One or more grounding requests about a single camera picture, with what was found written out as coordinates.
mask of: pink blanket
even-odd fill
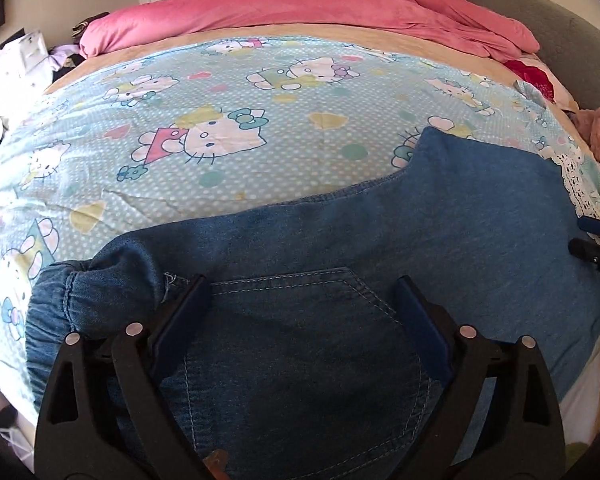
[[[91,23],[85,57],[192,32],[270,23],[336,23],[390,30],[504,62],[539,45],[522,23],[467,0],[163,0]]]

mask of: jeans back pocket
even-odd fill
[[[232,479],[333,479],[403,449],[430,380],[391,308],[347,268],[215,283],[187,354],[196,449]]]

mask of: jeans seam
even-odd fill
[[[72,293],[72,290],[74,287],[74,281],[77,276],[78,276],[78,272],[76,270],[74,270],[74,272],[69,274],[66,281],[64,282],[64,297],[62,298],[62,310],[64,311],[64,316],[66,317],[66,320],[69,322],[69,329],[71,330],[71,332],[77,331],[75,323],[73,322],[73,320],[71,318],[71,313],[69,310],[69,304],[71,303],[71,299],[72,299],[71,293]]]
[[[413,429],[413,439],[411,439],[412,442],[415,440],[416,433],[418,433],[418,428],[420,427],[420,423],[422,422],[422,417],[424,416],[424,413],[427,411],[427,404],[429,403],[430,392],[431,392],[431,378],[428,378],[427,379],[427,395],[425,396],[424,404],[422,405],[422,409],[420,410],[420,416],[418,417],[418,421],[416,422],[416,427]]]
[[[368,462],[365,462],[363,464],[360,464],[359,466],[349,469],[348,471],[345,471],[344,473],[340,473],[339,475],[332,476],[329,480],[336,480],[337,478],[342,478],[343,476],[348,475],[350,473],[355,473],[356,471],[360,471],[362,468],[368,466],[369,464],[372,464],[373,462],[377,462],[378,460],[383,459],[385,456],[391,455],[391,453],[396,453],[407,446],[408,446],[408,444],[402,444],[402,446],[398,446],[397,448],[391,449],[391,450],[387,451],[386,453],[382,453],[382,455],[376,456],[374,459],[371,459]]]
[[[366,298],[364,296],[364,294],[362,294],[354,286],[352,286],[350,283],[347,283],[344,280],[329,280],[329,281],[326,281],[326,282],[298,283],[297,285],[266,286],[266,287],[263,287],[263,288],[242,288],[240,290],[228,290],[226,292],[215,292],[214,296],[222,296],[223,294],[237,294],[239,292],[257,292],[257,291],[261,291],[261,290],[276,290],[276,289],[280,289],[280,288],[298,288],[299,286],[324,285],[324,284],[327,284],[327,283],[344,283],[351,290],[353,290],[356,294],[358,294],[360,296],[360,298],[362,298],[363,300],[365,300],[367,303],[371,304],[372,306],[376,307],[376,309],[378,309],[380,312],[382,312],[391,321],[393,321],[394,323],[400,324],[400,322],[398,322],[397,319],[394,319],[394,317],[389,312],[384,311],[380,306],[378,306],[377,304],[375,304],[373,301],[369,301],[369,299]]]
[[[263,206],[263,208],[279,208],[279,207],[285,207],[285,206],[296,206],[296,205],[302,205],[305,203],[334,202],[336,200],[340,200],[343,198],[348,198],[351,196],[359,195],[369,189],[375,189],[377,187],[381,187],[384,184],[387,184],[387,183],[391,182],[392,180],[395,180],[396,178],[398,178],[402,174],[403,171],[404,171],[404,169],[398,170],[398,171],[395,171],[395,173],[389,174],[387,176],[376,178],[374,180],[369,180],[367,182],[360,182],[359,184],[354,184],[353,186],[349,186],[344,189],[339,189],[337,191],[332,191],[330,193],[316,194],[316,195],[311,195],[311,196],[307,196],[304,198],[299,198],[296,200],[289,200],[289,201],[280,202],[277,204],[269,204],[269,205]]]
[[[366,290],[369,291],[370,294],[373,295],[374,298],[376,298],[376,300],[378,300],[380,303],[382,303],[387,310],[389,310],[391,313],[395,314],[395,310],[385,301],[381,300],[380,298],[378,298],[378,296],[375,294],[374,291],[372,291],[370,288],[368,288],[368,286],[366,286],[365,282],[363,282],[355,272],[353,272],[353,270],[349,269],[347,267],[347,270],[351,273],[351,275],[355,278],[355,280],[358,282],[358,285],[363,286]]]
[[[324,469],[320,469],[320,471],[315,471],[315,472],[313,472],[313,473],[307,473],[306,475],[302,475],[302,476],[295,476],[295,477],[293,477],[293,478],[288,478],[287,480],[301,480],[302,478],[307,478],[307,477],[309,477],[309,476],[313,476],[313,475],[317,475],[317,474],[320,474],[320,473],[324,473],[325,471],[328,471],[329,469],[334,469],[334,468],[336,468],[336,467],[338,467],[338,466],[341,466],[341,465],[343,465],[343,464],[346,464],[347,462],[350,462],[351,460],[355,460],[355,459],[356,459],[356,458],[358,458],[359,456],[362,456],[362,455],[364,455],[365,453],[368,453],[369,451],[373,451],[373,450],[375,450],[375,449],[378,449],[379,447],[385,446],[386,444],[390,443],[392,440],[399,440],[399,439],[401,439],[402,437],[404,437],[404,435],[407,433],[407,427],[408,427],[408,425],[409,425],[409,421],[411,420],[411,417],[413,416],[413,412],[414,412],[414,410],[416,409],[416,406],[417,406],[417,404],[418,404],[418,397],[420,396],[420,389],[421,389],[421,387],[422,387],[422,363],[421,363],[421,361],[420,361],[420,358],[419,358],[419,357],[417,357],[417,359],[418,359],[418,391],[417,391],[417,392],[416,392],[416,394],[413,396],[413,406],[411,407],[411,412],[409,413],[409,416],[407,417],[407,420],[406,420],[406,422],[405,422],[404,428],[402,429],[402,433],[401,433],[399,436],[397,436],[397,437],[392,437],[392,438],[388,438],[387,440],[385,440],[384,442],[381,442],[380,444],[376,444],[375,446],[373,446],[373,447],[370,447],[369,449],[367,449],[367,450],[365,450],[365,451],[362,451],[362,452],[358,453],[357,455],[350,456],[349,458],[347,458],[347,459],[343,460],[342,462],[338,462],[337,464],[330,465],[329,467],[326,467],[326,468],[324,468]],[[418,427],[418,425],[420,424],[420,421],[421,421],[421,420],[422,420],[422,412],[420,413],[420,417],[418,418],[418,422],[417,422],[417,424],[416,424],[416,428],[417,428],[417,427]],[[411,444],[413,441],[414,441],[414,438],[411,438],[411,439],[410,439],[410,440],[409,440],[409,441],[408,441],[406,444],[404,444],[404,446],[406,446],[407,444]],[[364,466],[366,466],[366,465],[368,465],[368,464],[371,464],[372,462],[375,462],[376,460],[379,460],[379,459],[381,459],[382,457],[385,457],[385,456],[387,456],[389,453],[392,453],[392,452],[395,452],[395,451],[397,451],[397,450],[399,450],[399,449],[402,449],[404,446],[400,446],[400,447],[397,447],[396,449],[393,449],[393,450],[391,450],[391,451],[388,451],[387,453],[384,453],[383,455],[381,455],[381,456],[379,456],[379,457],[376,457],[376,458],[375,458],[375,459],[373,459],[373,460],[368,460],[367,462],[365,462],[365,463],[361,464],[360,466],[356,466],[356,467],[355,467],[355,468],[353,468],[353,469],[350,469],[350,470],[348,470],[348,471],[345,471],[344,473],[341,473],[341,474],[339,474],[339,475],[336,475],[336,476],[332,477],[330,480],[334,480],[334,479],[336,479],[336,478],[340,478],[340,477],[342,477],[342,476],[344,476],[344,475],[346,475],[346,474],[348,474],[348,473],[351,473],[351,472],[357,471],[358,469],[360,469],[360,468],[363,468]]]
[[[189,373],[187,372],[187,355],[184,355],[184,382],[187,387],[187,406],[189,407],[189,421],[191,423],[191,438],[193,439],[193,450],[198,450],[198,444],[196,443],[196,430],[193,425],[193,410],[191,409],[191,396],[189,393]]]
[[[231,282],[219,282],[214,285],[235,285],[237,283],[257,283],[257,282],[268,282],[270,280],[279,280],[281,278],[304,278],[307,276],[319,276],[321,274],[337,274],[340,272],[351,272],[348,267],[342,267],[339,269],[330,270],[311,270],[309,272],[297,272],[295,274],[276,274],[274,276],[267,276],[265,278],[247,278],[245,280],[233,280]]]

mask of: light blue bedsheet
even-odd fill
[[[24,326],[43,267],[131,230],[385,176],[428,125],[552,158],[578,214],[600,217],[599,165],[518,90],[293,37],[176,48],[55,92],[0,147],[0,388],[35,420]]]

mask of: cartoon flower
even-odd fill
[[[138,180],[141,176],[143,176],[149,168],[144,164],[140,164],[139,166],[134,166],[130,168],[129,166],[122,166],[118,171],[117,180],[118,182],[122,182],[124,180]]]

